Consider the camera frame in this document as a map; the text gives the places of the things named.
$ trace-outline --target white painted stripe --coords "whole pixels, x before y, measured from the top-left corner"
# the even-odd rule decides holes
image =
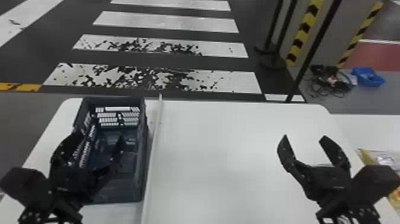
[[[83,35],[74,49],[248,58],[242,43]]]
[[[141,27],[170,30],[197,30],[238,33],[233,19],[177,15],[155,15],[104,11],[94,22],[97,26]]]
[[[194,10],[230,11],[227,1],[196,0],[112,0],[112,4],[144,5],[151,7],[190,8]]]
[[[284,94],[265,94],[265,99],[269,101],[285,101],[288,96]],[[305,102],[302,95],[294,95],[292,102]]]
[[[400,41],[386,41],[386,40],[372,40],[372,39],[361,39],[362,43],[383,43],[383,44],[400,44]]]
[[[30,26],[63,0],[26,0],[0,16],[0,46]]]
[[[133,66],[111,67],[94,64],[68,65],[61,63],[43,84],[146,90],[261,93],[253,72],[171,70]]]

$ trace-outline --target yellow object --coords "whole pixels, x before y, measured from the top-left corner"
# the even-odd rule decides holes
[[[364,162],[365,165],[377,165],[376,161],[368,152],[368,150],[360,149],[360,153],[361,153],[361,160]],[[395,190],[391,194],[389,194],[388,199],[394,208],[400,209],[400,187],[397,188],[397,190]]]
[[[394,208],[400,209],[400,188],[397,188],[396,191],[389,194],[389,201]]]
[[[293,45],[286,57],[287,66],[293,67],[294,65],[296,65],[296,60],[301,53],[301,48],[307,42],[308,35],[310,34],[310,31],[315,24],[318,12],[320,11],[323,3],[324,0],[311,0],[307,11],[305,12],[303,22],[301,23],[300,28],[297,31]]]
[[[337,63],[336,67],[337,68],[342,68],[347,59],[349,59],[351,53],[353,53],[354,48],[357,46],[358,41],[363,37],[364,33],[367,31],[367,29],[370,27],[371,23],[374,21],[376,15],[378,14],[378,12],[380,11],[380,9],[382,8],[383,3],[382,2],[376,2],[372,8],[371,11],[367,17],[366,20],[364,20],[364,22],[361,25],[361,28],[359,29],[359,31],[357,32],[357,34],[353,37],[353,39],[350,42],[350,46],[346,49],[346,51],[343,53],[342,58],[339,60],[339,62]]]
[[[36,92],[42,87],[40,84],[3,83],[0,82],[0,91]]]

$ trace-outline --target white table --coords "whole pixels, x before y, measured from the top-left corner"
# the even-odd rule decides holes
[[[67,100],[24,166],[44,173],[55,147],[71,131],[80,99]],[[157,102],[146,101],[151,133]],[[276,147],[287,134],[297,158],[328,163],[318,140],[328,135],[342,146],[356,174],[363,164],[319,105],[165,101],[157,128],[142,223],[317,223],[318,205],[279,162]],[[400,219],[386,201],[376,205],[382,223]],[[15,223],[22,211],[5,197],[0,223]],[[87,206],[84,224],[138,221],[131,204]]]
[[[400,151],[399,115],[333,115],[355,150]]]

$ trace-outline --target metal stand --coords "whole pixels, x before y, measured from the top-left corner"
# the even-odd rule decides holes
[[[274,52],[272,49],[270,49],[271,40],[275,31],[276,23],[278,22],[280,11],[282,10],[282,5],[283,5],[283,0],[279,0],[274,12],[274,17],[272,18],[270,31],[268,32],[268,37],[265,40],[265,43],[263,45],[254,46],[254,50],[259,54],[272,54]]]
[[[282,47],[283,40],[285,39],[286,33],[288,32],[288,28],[290,25],[290,21],[292,20],[293,13],[295,12],[295,8],[298,0],[292,0],[290,2],[289,9],[286,14],[285,21],[283,22],[282,30],[279,34],[278,43],[275,47],[274,54],[272,57],[264,57],[260,60],[260,63],[271,70],[283,70],[286,68],[286,63],[283,59],[280,58],[280,48]]]
[[[315,38],[314,43],[312,44],[312,47],[296,77],[295,84],[293,85],[292,89],[289,92],[289,95],[286,98],[285,103],[290,103],[292,102],[292,98],[294,94],[296,93],[297,89],[299,88],[300,82],[303,79],[305,72],[308,70],[311,61],[313,60],[315,53],[318,50],[318,47],[320,46],[322,39],[324,38],[333,18],[335,17],[336,12],[339,9],[340,4],[342,3],[343,0],[334,0],[332,3],[332,6],[329,9],[328,15],[326,16],[320,31],[317,34],[317,37]]]

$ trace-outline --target hazard tape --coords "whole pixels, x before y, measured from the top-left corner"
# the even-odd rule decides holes
[[[383,3],[382,2],[376,2],[374,6],[372,7],[369,16],[367,17],[366,20],[361,25],[361,28],[357,32],[357,34],[354,36],[354,38],[350,42],[350,46],[346,49],[346,51],[343,53],[342,58],[340,58],[339,62],[337,63],[336,67],[341,68],[343,65],[346,63],[347,59],[349,59],[351,53],[353,52],[354,48],[357,46],[358,42],[361,40],[363,37],[364,33],[367,31],[367,29],[371,26],[371,23],[374,21],[376,15],[382,8]]]
[[[293,45],[287,55],[286,64],[292,67],[296,64],[296,60],[301,53],[301,48],[304,46],[310,34],[310,30],[313,28],[318,12],[320,11],[324,0],[311,0],[307,11],[305,12],[303,22],[296,34]]]
[[[0,91],[36,92],[42,87],[40,84],[21,84],[0,82]]]

